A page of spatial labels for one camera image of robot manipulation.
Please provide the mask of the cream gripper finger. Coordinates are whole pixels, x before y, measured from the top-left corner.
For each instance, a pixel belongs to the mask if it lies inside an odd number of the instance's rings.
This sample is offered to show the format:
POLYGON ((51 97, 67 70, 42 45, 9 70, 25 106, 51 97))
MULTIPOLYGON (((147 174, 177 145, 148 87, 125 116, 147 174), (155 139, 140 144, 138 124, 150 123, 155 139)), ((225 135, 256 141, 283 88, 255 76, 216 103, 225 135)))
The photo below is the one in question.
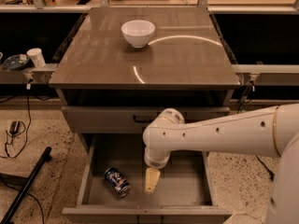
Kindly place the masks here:
POLYGON ((153 193, 158 184, 161 172, 155 168, 146 169, 145 192, 153 193))

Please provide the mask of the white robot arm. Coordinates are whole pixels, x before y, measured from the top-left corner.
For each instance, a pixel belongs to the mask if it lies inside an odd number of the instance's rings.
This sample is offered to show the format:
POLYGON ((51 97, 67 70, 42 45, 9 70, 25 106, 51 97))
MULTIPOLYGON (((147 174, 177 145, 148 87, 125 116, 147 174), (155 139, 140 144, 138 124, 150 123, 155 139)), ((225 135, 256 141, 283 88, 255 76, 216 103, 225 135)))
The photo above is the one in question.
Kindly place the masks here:
POLYGON ((194 123, 167 108, 145 129, 143 141, 145 163, 157 169, 166 166, 174 150, 278 157, 264 224, 299 224, 299 104, 194 123))

